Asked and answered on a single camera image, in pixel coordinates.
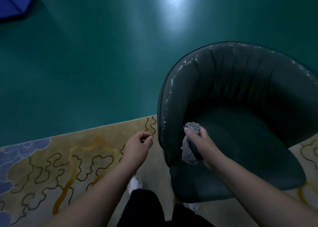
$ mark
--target seat cushion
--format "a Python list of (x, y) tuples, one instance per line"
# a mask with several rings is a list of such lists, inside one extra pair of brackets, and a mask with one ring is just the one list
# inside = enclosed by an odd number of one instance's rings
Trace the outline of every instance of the seat cushion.
[[(202, 125), (218, 148), (250, 172), (281, 190), (304, 185), (296, 157), (251, 106), (222, 99), (198, 101), (187, 107), (184, 123)], [(220, 178), (203, 162), (191, 165), (180, 157), (170, 167), (175, 196), (182, 202), (232, 197)]]

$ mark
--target gray cleaning cloth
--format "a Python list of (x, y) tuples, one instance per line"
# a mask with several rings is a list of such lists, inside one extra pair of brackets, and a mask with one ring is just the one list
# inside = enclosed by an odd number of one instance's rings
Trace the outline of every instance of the gray cleaning cloth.
[[(195, 122), (188, 122), (185, 124), (184, 128), (192, 129), (197, 135), (200, 135), (200, 125)], [(196, 165), (198, 160), (202, 160), (202, 156), (199, 153), (197, 146), (191, 141), (187, 136), (183, 138), (182, 141), (183, 152), (182, 152), (182, 160), (186, 163), (190, 163)]]

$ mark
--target hand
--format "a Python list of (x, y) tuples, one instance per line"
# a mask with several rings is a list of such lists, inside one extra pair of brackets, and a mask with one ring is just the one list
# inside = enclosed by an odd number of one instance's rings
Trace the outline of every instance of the hand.
[(197, 149), (201, 156), (203, 157), (203, 162), (206, 167), (210, 170), (213, 170), (213, 162), (215, 157), (218, 154), (222, 154), (221, 151), (217, 148), (215, 143), (209, 137), (207, 131), (200, 126), (201, 136), (197, 135), (193, 130), (185, 128), (185, 134), (190, 138), (194, 144), (197, 146)]
[(138, 132), (129, 138), (125, 144), (121, 162), (127, 163), (137, 171), (147, 158), (152, 138), (152, 134), (147, 132)]

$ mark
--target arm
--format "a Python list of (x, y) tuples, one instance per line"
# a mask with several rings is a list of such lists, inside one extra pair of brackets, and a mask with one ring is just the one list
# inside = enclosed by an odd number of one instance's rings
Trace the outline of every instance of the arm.
[(201, 127), (201, 137), (190, 129), (186, 135), (193, 140), (205, 165), (214, 169), (259, 226), (316, 226), (318, 211), (290, 197), (241, 165), (226, 157)]
[(79, 200), (55, 215), (44, 227), (106, 226), (129, 180), (145, 161), (151, 145), (150, 133), (138, 132), (132, 136), (125, 145), (125, 154), (121, 163)]

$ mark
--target rug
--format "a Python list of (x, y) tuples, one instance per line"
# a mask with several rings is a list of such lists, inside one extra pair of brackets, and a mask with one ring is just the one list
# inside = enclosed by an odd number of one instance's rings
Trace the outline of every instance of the rug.
[[(157, 118), (150, 116), (0, 148), (0, 226), (41, 226), (113, 169), (125, 142), (138, 131), (155, 137), (137, 175), (171, 219), (169, 169), (157, 140)], [(318, 135), (290, 150), (308, 181), (287, 193), (318, 209)], [(128, 199), (125, 192), (108, 226), (117, 224)], [(234, 198), (200, 203), (199, 214), (216, 226), (257, 226)]]

